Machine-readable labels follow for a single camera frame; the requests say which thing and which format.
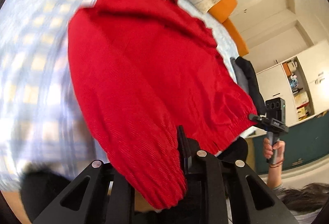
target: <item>checkered fabric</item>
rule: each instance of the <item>checkered fabric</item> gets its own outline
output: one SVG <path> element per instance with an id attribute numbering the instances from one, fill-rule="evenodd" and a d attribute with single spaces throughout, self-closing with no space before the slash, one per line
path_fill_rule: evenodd
<path id="1" fill-rule="evenodd" d="M 6 0 L 0 10 L 0 190 L 16 191 L 24 172 L 43 167 L 69 179 L 95 159 L 106 161 L 73 93 L 67 24 L 95 0 Z M 213 29 L 235 80 L 236 46 L 226 29 L 186 0 L 178 4 Z"/>

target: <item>triangular cutout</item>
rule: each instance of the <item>triangular cutout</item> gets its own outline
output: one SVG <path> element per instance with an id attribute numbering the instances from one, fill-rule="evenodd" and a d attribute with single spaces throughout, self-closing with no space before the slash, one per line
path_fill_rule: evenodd
<path id="1" fill-rule="evenodd" d="M 83 196 L 85 195 L 89 180 L 90 177 L 85 177 L 75 189 L 63 198 L 60 205 L 73 211 L 78 211 L 80 209 Z"/>
<path id="2" fill-rule="evenodd" d="M 259 186 L 252 176 L 247 176 L 246 179 L 256 210 L 263 210 L 274 205 L 272 198 Z"/>

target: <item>plaid bedsheet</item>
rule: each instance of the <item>plaid bedsheet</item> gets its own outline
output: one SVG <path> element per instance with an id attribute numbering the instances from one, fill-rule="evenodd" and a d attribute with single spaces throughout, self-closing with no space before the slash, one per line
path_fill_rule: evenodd
<path id="1" fill-rule="evenodd" d="M 69 179 L 91 161 L 106 161 L 73 93 L 67 25 L 95 0 L 6 0 L 0 10 L 0 190 L 16 191 L 24 172 L 43 167 Z M 221 24 L 186 0 L 179 5 L 213 29 L 235 80 L 236 46 Z"/>

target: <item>human hand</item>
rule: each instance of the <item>human hand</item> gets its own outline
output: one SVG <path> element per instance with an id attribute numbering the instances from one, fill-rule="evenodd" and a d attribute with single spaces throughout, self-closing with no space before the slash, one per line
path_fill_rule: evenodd
<path id="1" fill-rule="evenodd" d="M 273 155 L 273 150 L 277 150 L 276 163 L 280 162 L 283 159 L 285 152 L 286 143 L 283 140 L 279 140 L 272 147 L 268 138 L 265 138 L 263 141 L 263 155 L 266 159 L 270 159 Z"/>

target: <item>dark hair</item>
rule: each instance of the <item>dark hair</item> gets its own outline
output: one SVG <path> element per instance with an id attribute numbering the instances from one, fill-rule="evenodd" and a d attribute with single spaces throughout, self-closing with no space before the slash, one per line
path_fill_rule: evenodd
<path id="1" fill-rule="evenodd" d="M 322 208 L 329 199 L 329 184 L 311 183 L 302 189 L 287 189 L 281 199 L 289 210 L 313 212 Z"/>

